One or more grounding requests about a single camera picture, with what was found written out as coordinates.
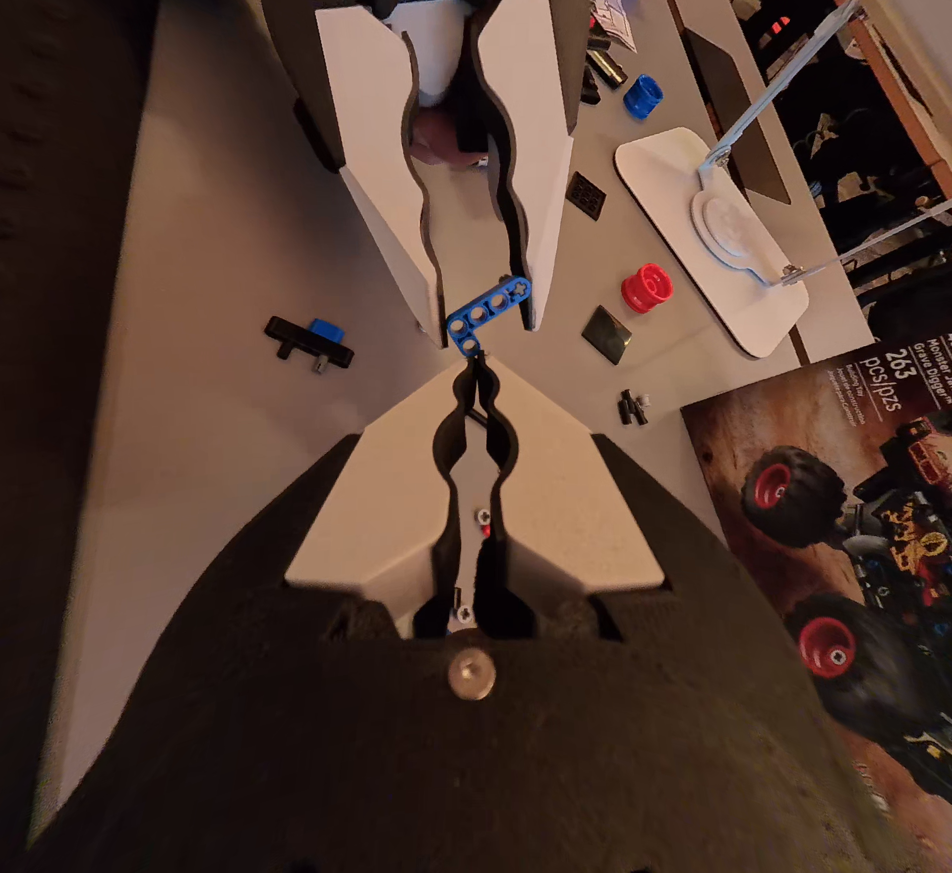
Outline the black long beam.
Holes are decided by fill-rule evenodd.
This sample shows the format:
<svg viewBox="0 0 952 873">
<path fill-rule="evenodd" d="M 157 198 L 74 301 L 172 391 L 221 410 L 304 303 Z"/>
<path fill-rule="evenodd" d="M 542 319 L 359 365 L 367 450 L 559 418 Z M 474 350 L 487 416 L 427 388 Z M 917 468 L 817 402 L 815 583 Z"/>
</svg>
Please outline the black long beam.
<svg viewBox="0 0 952 873">
<path fill-rule="evenodd" d="M 612 91 L 619 90 L 628 81 L 625 70 L 607 49 L 589 48 L 587 59 L 593 71 Z"/>
</svg>

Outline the grey desk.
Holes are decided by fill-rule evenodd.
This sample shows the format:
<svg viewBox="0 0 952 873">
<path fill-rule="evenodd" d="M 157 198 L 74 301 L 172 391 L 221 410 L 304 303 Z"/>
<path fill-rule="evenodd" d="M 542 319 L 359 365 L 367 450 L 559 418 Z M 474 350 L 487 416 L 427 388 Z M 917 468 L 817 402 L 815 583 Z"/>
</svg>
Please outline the grey desk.
<svg viewBox="0 0 952 873">
<path fill-rule="evenodd" d="M 677 1 L 754 98 L 760 74 L 728 1 Z M 581 106 L 570 167 L 605 192 L 601 217 L 563 203 L 541 330 L 509 315 L 481 340 L 717 529 L 682 405 L 872 337 L 833 268 L 806 283 L 796 332 L 768 357 L 749 358 L 722 328 L 615 171 L 628 141 L 680 126 L 720 137 L 669 0 L 625 7 L 637 51 L 613 55 L 659 81 L 664 100 L 643 123 L 621 92 Z M 256 0 L 161 0 L 33 833 L 87 772 L 174 610 L 230 539 L 340 438 L 458 357 L 418 328 L 292 100 Z M 674 293 L 640 315 L 621 284 L 649 262 Z M 599 305 L 632 332 L 617 367 L 581 336 Z M 272 316 L 338 325 L 350 368 L 317 375 L 300 351 L 278 359 L 264 333 Z M 624 390 L 650 395 L 647 426 L 622 425 Z"/>
</svg>

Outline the red toy wheel hub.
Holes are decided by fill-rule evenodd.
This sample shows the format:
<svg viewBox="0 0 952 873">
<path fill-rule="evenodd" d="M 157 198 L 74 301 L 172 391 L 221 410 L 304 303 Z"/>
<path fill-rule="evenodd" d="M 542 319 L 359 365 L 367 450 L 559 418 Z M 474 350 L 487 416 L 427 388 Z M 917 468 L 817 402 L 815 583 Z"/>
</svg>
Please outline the red toy wheel hub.
<svg viewBox="0 0 952 873">
<path fill-rule="evenodd" d="M 649 262 L 629 275 L 621 284 L 621 296 L 633 312 L 646 315 L 673 296 L 674 286 L 669 274 L 657 263 Z"/>
</svg>

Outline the blue angled holed beam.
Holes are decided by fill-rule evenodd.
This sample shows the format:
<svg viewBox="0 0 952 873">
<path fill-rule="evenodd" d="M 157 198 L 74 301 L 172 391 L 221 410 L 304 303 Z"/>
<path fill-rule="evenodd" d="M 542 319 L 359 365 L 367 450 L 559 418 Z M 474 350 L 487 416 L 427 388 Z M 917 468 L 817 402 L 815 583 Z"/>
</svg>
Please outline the blue angled holed beam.
<svg viewBox="0 0 952 873">
<path fill-rule="evenodd" d="M 446 333 L 467 359 L 482 349 L 478 332 L 487 323 L 530 300 L 532 284 L 524 277 L 507 276 L 481 296 L 458 308 L 446 318 Z"/>
</svg>

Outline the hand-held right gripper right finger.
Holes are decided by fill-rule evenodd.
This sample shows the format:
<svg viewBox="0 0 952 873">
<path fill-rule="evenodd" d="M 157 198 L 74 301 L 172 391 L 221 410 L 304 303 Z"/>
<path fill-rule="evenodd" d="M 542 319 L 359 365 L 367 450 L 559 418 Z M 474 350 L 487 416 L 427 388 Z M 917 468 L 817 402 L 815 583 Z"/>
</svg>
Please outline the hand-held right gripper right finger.
<svg viewBox="0 0 952 873">
<path fill-rule="evenodd" d="M 498 475 L 477 564 L 477 620 L 532 638 L 592 597 L 663 588 L 664 572 L 596 435 L 494 358 L 477 359 L 486 450 Z"/>
</svg>

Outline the blue toy wheel hub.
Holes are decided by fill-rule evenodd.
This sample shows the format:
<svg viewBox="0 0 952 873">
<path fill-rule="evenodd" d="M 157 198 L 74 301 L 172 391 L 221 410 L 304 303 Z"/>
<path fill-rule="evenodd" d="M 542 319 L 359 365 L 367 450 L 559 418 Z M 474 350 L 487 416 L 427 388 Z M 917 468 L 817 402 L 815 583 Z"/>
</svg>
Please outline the blue toy wheel hub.
<svg viewBox="0 0 952 873">
<path fill-rule="evenodd" d="M 663 99 L 664 93 L 658 81 L 643 73 L 625 91 L 623 104 L 628 115 L 637 121 L 644 121 Z"/>
</svg>

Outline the dark grey holed beam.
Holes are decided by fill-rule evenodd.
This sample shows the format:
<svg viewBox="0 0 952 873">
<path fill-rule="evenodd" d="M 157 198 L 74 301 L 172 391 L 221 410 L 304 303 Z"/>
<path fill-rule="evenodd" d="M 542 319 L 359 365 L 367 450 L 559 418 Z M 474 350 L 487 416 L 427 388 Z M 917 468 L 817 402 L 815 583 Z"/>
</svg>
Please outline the dark grey holed beam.
<svg viewBox="0 0 952 873">
<path fill-rule="evenodd" d="M 301 326 L 287 319 L 272 316 L 264 327 L 265 335 L 281 345 L 283 342 L 293 343 L 295 351 L 313 358 L 320 355 L 326 355 L 329 358 L 328 366 L 334 366 L 341 369 L 348 369 L 353 361 L 353 350 L 346 347 L 344 341 L 333 343 L 318 335 L 312 334 L 307 330 L 307 326 Z"/>
</svg>

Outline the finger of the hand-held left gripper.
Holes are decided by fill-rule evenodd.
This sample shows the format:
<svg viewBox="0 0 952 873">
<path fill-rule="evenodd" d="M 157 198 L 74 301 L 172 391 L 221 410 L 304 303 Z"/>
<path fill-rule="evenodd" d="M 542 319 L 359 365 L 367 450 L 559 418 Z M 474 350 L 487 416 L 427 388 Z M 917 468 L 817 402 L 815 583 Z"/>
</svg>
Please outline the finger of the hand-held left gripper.
<svg viewBox="0 0 952 873">
<path fill-rule="evenodd" d="M 429 197 L 411 158 L 420 91 L 411 37 L 363 6 L 317 9 L 315 21 L 344 152 L 341 176 L 414 319 L 446 348 Z"/>
<path fill-rule="evenodd" d="M 553 280 L 573 138 L 568 131 L 550 0 L 497 0 L 467 24 L 465 50 L 488 142 L 489 188 L 504 224 L 520 306 L 540 329 Z"/>
</svg>

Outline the black dimpled mat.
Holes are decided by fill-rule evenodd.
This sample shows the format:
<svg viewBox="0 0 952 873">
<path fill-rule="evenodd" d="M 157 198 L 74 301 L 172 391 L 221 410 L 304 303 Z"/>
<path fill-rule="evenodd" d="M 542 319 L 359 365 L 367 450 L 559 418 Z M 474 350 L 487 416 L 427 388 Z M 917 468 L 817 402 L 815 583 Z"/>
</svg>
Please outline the black dimpled mat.
<svg viewBox="0 0 952 873">
<path fill-rule="evenodd" d="M 2 871 L 43 760 L 158 3 L 2 0 Z"/>
</svg>

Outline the white book stand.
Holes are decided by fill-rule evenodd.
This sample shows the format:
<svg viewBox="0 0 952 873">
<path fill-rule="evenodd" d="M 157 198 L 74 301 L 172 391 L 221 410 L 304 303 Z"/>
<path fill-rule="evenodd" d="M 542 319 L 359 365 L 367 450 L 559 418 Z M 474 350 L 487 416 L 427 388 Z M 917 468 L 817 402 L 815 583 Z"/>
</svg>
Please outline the white book stand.
<svg viewBox="0 0 952 873">
<path fill-rule="evenodd" d="M 846 0 L 768 84 L 719 141 L 707 147 L 685 127 L 620 145 L 615 169 L 734 343 L 769 356 L 805 312 L 804 282 L 849 257 L 794 265 L 727 172 L 733 146 L 844 26 L 863 16 Z"/>
</svg>

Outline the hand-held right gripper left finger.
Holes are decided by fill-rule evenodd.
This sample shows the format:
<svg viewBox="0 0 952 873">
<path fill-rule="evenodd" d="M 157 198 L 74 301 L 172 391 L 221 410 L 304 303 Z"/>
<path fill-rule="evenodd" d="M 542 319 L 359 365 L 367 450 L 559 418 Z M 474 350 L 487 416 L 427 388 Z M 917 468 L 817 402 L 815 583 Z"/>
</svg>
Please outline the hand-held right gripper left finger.
<svg viewBox="0 0 952 873">
<path fill-rule="evenodd" d="M 443 638 L 461 561 L 453 468 L 467 450 L 472 366 L 457 361 L 365 427 L 289 565 L 296 588 L 380 603 Z"/>
</svg>

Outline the black grid plate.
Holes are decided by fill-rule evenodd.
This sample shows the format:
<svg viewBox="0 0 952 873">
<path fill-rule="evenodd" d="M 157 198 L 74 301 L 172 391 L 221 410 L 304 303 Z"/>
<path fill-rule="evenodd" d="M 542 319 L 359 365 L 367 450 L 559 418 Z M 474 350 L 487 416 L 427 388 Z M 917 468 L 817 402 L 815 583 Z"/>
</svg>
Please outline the black grid plate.
<svg viewBox="0 0 952 873">
<path fill-rule="evenodd" d="M 566 189 L 565 200 L 597 222 L 605 203 L 605 192 L 579 171 L 574 171 Z"/>
</svg>

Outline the colourful sticker sheet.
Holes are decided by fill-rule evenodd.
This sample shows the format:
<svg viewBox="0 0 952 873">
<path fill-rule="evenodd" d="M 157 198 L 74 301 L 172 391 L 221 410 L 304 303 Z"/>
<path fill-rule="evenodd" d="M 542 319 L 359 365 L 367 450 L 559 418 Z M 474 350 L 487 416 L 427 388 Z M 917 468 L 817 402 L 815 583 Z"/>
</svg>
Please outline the colourful sticker sheet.
<svg viewBox="0 0 952 873">
<path fill-rule="evenodd" d="M 613 40 L 637 51 L 623 0 L 591 0 L 591 7 L 596 22 Z"/>
</svg>

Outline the black square printed tile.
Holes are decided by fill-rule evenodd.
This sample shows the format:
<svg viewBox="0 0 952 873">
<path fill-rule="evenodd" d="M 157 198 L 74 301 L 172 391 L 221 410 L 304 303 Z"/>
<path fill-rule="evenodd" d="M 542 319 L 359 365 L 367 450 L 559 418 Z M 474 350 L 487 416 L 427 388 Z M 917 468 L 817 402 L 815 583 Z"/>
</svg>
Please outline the black square printed tile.
<svg viewBox="0 0 952 873">
<path fill-rule="evenodd" d="M 581 336 L 610 364 L 617 367 L 631 342 L 632 332 L 605 307 L 599 305 L 586 322 Z"/>
</svg>

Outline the toy truck set box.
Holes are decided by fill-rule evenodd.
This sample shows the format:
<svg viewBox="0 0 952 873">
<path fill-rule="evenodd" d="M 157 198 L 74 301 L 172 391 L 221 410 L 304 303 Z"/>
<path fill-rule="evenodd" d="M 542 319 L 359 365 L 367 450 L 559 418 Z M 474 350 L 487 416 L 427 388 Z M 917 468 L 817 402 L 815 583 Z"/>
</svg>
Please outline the toy truck set box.
<svg viewBox="0 0 952 873">
<path fill-rule="evenodd" d="M 950 871 L 950 321 L 682 416 L 727 546 L 875 805 Z"/>
</svg>

